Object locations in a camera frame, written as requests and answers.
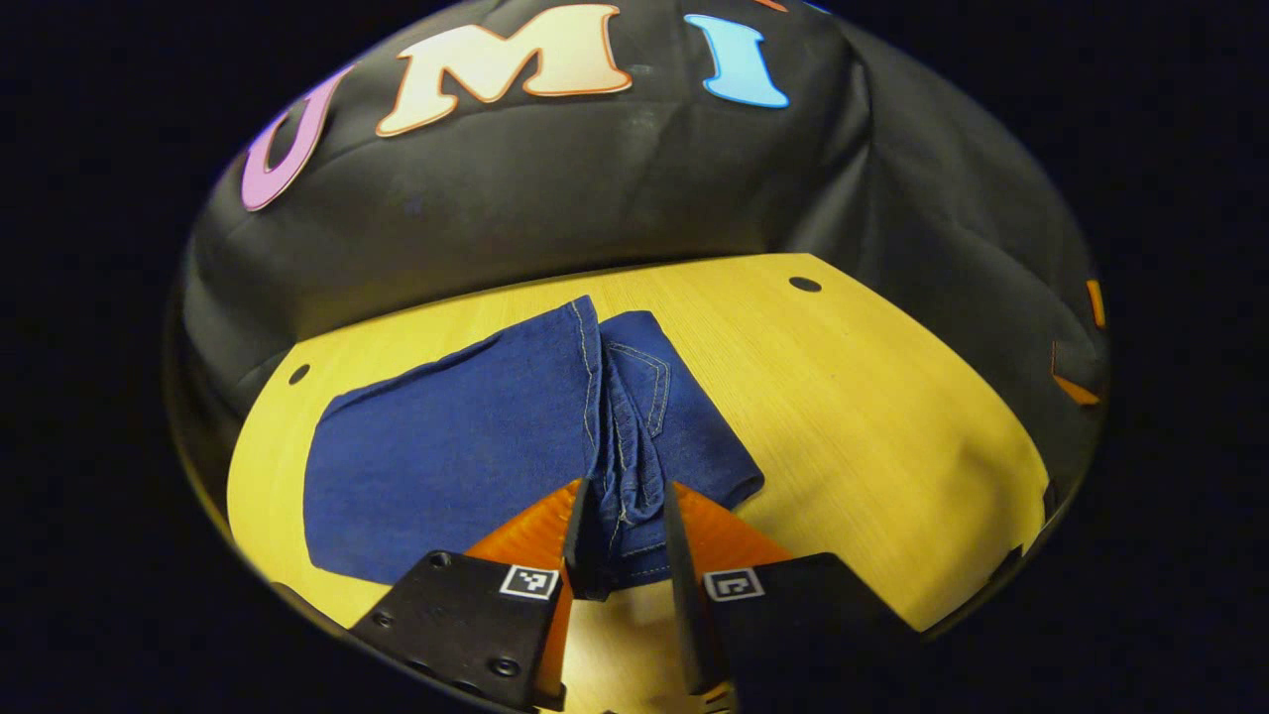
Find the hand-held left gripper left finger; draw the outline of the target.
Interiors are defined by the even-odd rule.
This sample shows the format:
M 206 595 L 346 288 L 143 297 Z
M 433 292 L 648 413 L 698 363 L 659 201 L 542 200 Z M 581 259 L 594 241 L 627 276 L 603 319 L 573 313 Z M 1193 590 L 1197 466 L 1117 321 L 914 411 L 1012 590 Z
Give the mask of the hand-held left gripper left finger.
M 511 517 L 468 550 L 426 552 L 352 628 L 362 646 L 495 711 L 560 711 L 576 599 L 608 586 L 589 479 Z

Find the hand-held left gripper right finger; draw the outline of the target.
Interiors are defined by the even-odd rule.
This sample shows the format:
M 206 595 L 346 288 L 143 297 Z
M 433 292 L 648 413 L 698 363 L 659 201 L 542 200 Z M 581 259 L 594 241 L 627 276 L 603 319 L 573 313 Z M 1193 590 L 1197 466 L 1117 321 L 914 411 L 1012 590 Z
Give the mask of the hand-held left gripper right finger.
M 662 502 L 689 694 L 706 713 L 871 713 L 921 634 L 832 552 L 794 555 L 711 498 Z

